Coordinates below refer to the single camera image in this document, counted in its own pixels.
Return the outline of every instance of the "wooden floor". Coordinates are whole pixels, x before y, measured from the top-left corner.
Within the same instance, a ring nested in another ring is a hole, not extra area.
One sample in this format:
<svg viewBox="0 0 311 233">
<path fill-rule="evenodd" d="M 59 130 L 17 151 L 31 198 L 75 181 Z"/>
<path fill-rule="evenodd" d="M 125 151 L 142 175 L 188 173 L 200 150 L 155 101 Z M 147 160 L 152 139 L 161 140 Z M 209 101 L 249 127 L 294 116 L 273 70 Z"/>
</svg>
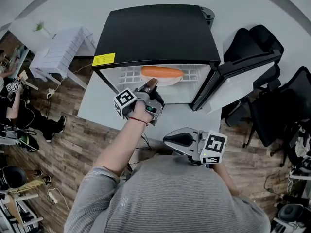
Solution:
<svg viewBox="0 0 311 233">
<path fill-rule="evenodd" d="M 70 69 L 76 71 L 90 62 L 89 59 L 74 60 Z M 77 76 L 87 83 L 91 74 L 91 68 L 86 67 L 79 71 Z M 38 79 L 32 82 L 40 87 L 39 91 L 32 93 L 34 98 L 32 104 L 38 109 L 44 108 L 47 105 L 46 89 L 56 89 L 57 85 L 51 82 L 44 83 Z M 64 199 L 56 191 L 52 192 L 58 199 L 58 204 L 52 205 L 48 202 L 48 188 L 59 188 L 71 208 L 83 176 L 91 169 L 100 152 L 118 133 L 114 129 L 77 117 L 83 95 L 84 89 L 70 79 L 64 80 L 52 97 L 49 116 L 50 119 L 56 120 L 61 115 L 67 117 L 64 132 L 56 134 L 52 143 L 46 143 L 41 132 L 38 132 L 36 136 L 40 145 L 38 152 L 26 153 L 17 146 L 6 148 L 10 164 L 27 169 L 41 169 L 51 175 L 52 186 L 41 186 L 31 190 L 32 193 L 38 192 L 40 195 L 31 205 L 40 216 L 44 217 L 42 224 L 45 230 L 51 233 L 63 232 L 68 211 Z M 278 200 L 278 196 L 267 192 L 263 184 L 267 175 L 277 174 L 279 170 L 280 178 L 283 179 L 288 174 L 288 168 L 287 165 L 279 168 L 282 153 L 270 157 L 270 150 L 262 145 L 256 135 L 251 145 L 243 149 L 242 144 L 249 130 L 247 124 L 230 128 L 221 122 L 220 132 L 228 135 L 224 161 L 238 188 L 255 200 L 266 211 L 269 218 L 273 218 L 276 214 L 273 204 Z M 135 153 L 140 158 L 147 158 L 153 154 L 141 151 Z M 287 180 L 280 182 L 278 175 L 274 175 L 269 178 L 266 186 L 273 188 L 275 193 L 285 193 L 287 183 Z"/>
</svg>

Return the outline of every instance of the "shelf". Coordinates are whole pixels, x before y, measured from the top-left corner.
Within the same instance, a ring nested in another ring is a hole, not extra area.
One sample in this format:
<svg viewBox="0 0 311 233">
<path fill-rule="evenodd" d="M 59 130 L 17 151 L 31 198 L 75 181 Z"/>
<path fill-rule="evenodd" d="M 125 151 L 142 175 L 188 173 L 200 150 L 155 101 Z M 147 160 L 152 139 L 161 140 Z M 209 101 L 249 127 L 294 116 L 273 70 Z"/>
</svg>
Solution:
<svg viewBox="0 0 311 233">
<path fill-rule="evenodd" d="M 200 77 L 198 65 L 179 65 L 184 72 L 179 82 L 197 82 Z M 123 67 L 118 84 L 145 83 L 140 76 L 141 67 Z"/>
</svg>

